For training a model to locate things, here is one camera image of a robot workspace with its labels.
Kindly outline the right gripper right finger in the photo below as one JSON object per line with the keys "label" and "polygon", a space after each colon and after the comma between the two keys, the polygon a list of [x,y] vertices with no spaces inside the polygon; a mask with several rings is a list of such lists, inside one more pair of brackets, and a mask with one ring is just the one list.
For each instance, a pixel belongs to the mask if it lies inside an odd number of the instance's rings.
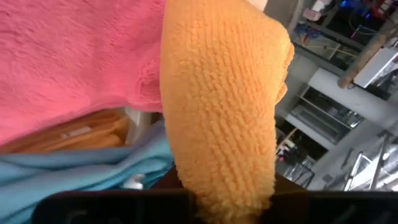
{"label": "right gripper right finger", "polygon": [[276,192],[296,192],[296,191],[305,191],[305,189],[295,182],[286,179],[284,176],[280,174],[275,175],[275,191]]}

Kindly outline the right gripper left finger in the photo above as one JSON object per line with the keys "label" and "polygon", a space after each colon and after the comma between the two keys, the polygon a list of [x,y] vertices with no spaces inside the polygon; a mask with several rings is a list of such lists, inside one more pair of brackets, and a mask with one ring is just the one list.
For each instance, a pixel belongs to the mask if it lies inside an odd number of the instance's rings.
{"label": "right gripper left finger", "polygon": [[184,189],[184,186],[178,177],[176,168],[172,167],[151,189]]}

